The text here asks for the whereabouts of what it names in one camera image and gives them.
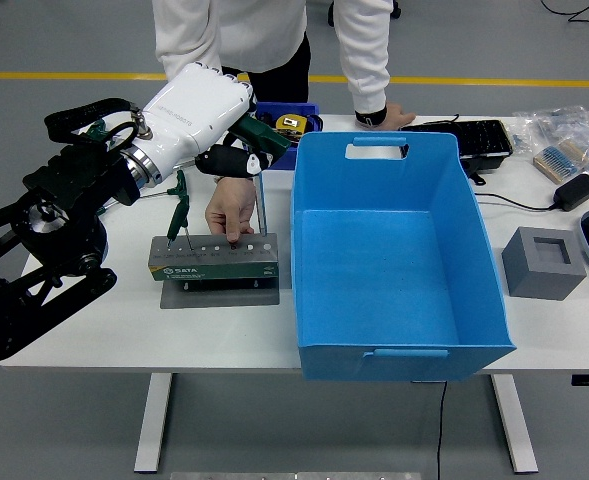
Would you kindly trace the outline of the person's right hand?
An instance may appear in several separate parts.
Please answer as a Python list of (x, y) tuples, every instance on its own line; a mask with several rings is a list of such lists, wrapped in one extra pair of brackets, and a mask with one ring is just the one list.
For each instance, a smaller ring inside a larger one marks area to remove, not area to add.
[(230, 244), (242, 234), (253, 234), (250, 220), (256, 190), (252, 180), (221, 177), (205, 210), (205, 220), (214, 235), (225, 235)]

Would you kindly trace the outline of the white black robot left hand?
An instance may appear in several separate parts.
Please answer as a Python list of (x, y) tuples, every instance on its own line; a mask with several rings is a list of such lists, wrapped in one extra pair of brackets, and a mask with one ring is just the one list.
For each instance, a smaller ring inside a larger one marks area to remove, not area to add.
[(250, 84), (191, 63), (143, 108), (148, 131), (127, 155), (143, 180), (156, 185), (189, 159), (204, 174), (251, 178), (290, 146), (255, 111)]

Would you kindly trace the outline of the person's left hand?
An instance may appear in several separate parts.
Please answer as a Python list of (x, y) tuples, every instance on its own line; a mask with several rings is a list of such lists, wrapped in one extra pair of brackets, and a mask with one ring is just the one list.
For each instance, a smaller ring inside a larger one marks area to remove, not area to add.
[(382, 123), (375, 127), (376, 130), (397, 131), (410, 125), (417, 115), (413, 112), (405, 113), (403, 107), (395, 102), (386, 103), (386, 116)]

